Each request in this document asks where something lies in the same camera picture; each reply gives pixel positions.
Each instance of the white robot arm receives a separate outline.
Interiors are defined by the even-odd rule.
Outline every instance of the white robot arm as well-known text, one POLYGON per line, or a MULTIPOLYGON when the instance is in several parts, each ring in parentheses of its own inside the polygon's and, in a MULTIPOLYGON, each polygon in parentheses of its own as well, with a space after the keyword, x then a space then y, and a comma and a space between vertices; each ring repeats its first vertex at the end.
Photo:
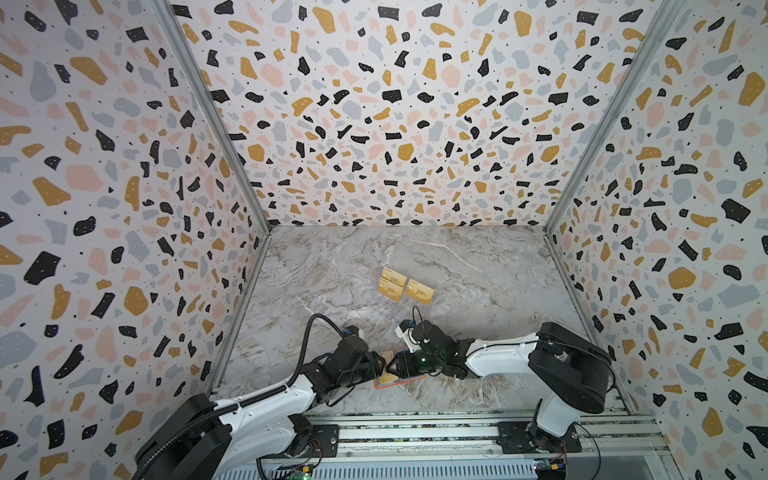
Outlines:
POLYGON ((603 411, 610 356, 555 323, 505 340, 454 341, 429 321, 404 320, 397 333, 410 351, 385 364, 369 351, 356 327, 342 331, 327 317, 312 315, 290 378, 235 399, 212 402, 204 394, 189 398, 136 454, 133 480, 209 480, 265 455, 301 455, 312 431, 303 413, 320 403, 335 405, 356 385, 385 371, 400 378, 440 372, 456 379, 535 373, 553 393, 539 402, 525 440, 512 445, 519 452, 552 451, 577 417, 603 411), (333 353, 304 363, 310 329, 318 318, 342 339, 333 353))

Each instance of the yellow card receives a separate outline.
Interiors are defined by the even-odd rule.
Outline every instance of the yellow card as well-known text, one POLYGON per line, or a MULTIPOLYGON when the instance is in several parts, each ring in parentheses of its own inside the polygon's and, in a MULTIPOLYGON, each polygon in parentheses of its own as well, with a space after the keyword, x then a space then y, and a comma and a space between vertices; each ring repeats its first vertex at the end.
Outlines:
POLYGON ((392 300, 399 302, 400 296, 402 295, 402 287, 397 283, 390 282, 386 278, 380 278, 379 293, 382 293, 384 296, 387 296, 392 300))
POLYGON ((406 285, 406 276, 402 273, 397 273, 394 270, 390 270, 389 268, 384 268, 384 271, 382 272, 382 278, 387 279, 392 283, 395 283, 400 286, 406 285))
POLYGON ((415 281, 413 278, 408 282, 406 287, 406 295, 410 296, 414 300, 418 300, 425 305, 429 305, 432 302, 432 295, 435 294, 435 289, 415 281))

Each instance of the terrazzo wallpaper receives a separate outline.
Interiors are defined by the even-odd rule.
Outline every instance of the terrazzo wallpaper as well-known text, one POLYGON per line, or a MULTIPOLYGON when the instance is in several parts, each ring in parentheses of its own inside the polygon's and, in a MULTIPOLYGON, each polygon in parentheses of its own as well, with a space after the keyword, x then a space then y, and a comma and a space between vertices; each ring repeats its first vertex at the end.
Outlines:
POLYGON ((177 0, 269 221, 535 225, 651 0, 177 0))
POLYGON ((210 382, 251 212, 140 0, 0 2, 0 478, 122 478, 210 382))
POLYGON ((554 233, 688 478, 768 478, 767 8, 684 9, 554 233))

